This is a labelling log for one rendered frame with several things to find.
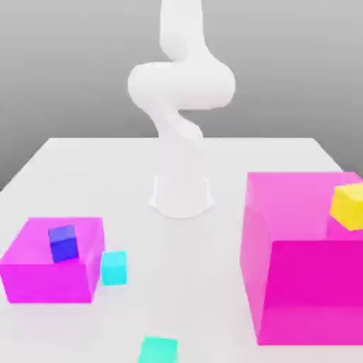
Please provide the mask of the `small cyan cube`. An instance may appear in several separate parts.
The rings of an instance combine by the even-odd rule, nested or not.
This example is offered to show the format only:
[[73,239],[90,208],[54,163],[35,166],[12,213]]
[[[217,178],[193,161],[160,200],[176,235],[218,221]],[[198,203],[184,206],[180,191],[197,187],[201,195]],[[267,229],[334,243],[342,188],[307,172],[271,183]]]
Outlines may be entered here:
[[127,284],[126,251],[103,251],[101,256],[101,280],[106,286]]

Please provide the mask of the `small blue cube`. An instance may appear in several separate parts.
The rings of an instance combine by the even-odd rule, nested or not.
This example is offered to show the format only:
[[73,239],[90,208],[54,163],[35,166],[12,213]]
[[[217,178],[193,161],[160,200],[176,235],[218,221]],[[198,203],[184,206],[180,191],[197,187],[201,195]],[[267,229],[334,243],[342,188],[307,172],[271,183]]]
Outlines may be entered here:
[[50,249],[54,263],[79,257],[77,236],[73,225],[63,225],[48,230]]

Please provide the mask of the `small yellow cube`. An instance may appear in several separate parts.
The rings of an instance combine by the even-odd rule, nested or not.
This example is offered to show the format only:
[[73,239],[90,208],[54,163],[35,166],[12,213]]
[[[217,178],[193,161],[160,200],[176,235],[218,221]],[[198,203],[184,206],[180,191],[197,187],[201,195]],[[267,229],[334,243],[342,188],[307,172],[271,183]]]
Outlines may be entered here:
[[349,231],[363,230],[363,182],[336,186],[330,215]]

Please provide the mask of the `small turquoise cube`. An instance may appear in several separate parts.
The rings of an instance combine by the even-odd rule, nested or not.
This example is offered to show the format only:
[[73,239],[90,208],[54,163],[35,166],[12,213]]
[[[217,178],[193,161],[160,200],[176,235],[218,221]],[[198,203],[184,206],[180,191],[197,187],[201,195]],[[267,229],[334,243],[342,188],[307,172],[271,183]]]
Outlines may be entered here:
[[178,342],[164,337],[145,337],[138,363],[177,363]]

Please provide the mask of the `large pink box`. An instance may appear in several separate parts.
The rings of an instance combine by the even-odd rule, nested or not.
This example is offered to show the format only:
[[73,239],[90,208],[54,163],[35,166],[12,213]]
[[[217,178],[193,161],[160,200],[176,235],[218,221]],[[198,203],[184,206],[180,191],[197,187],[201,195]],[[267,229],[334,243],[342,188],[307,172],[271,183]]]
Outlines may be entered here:
[[250,172],[240,268],[259,345],[363,345],[363,230],[330,215],[353,172]]

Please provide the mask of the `large magenta box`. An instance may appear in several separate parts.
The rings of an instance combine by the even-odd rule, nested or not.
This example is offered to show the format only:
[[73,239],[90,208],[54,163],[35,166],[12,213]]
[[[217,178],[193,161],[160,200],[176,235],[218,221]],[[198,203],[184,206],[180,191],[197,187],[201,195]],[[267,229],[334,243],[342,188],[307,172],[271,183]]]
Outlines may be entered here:
[[[55,263],[48,230],[73,225],[79,258]],[[29,218],[0,258],[10,303],[90,303],[100,277],[104,227],[100,217]]]

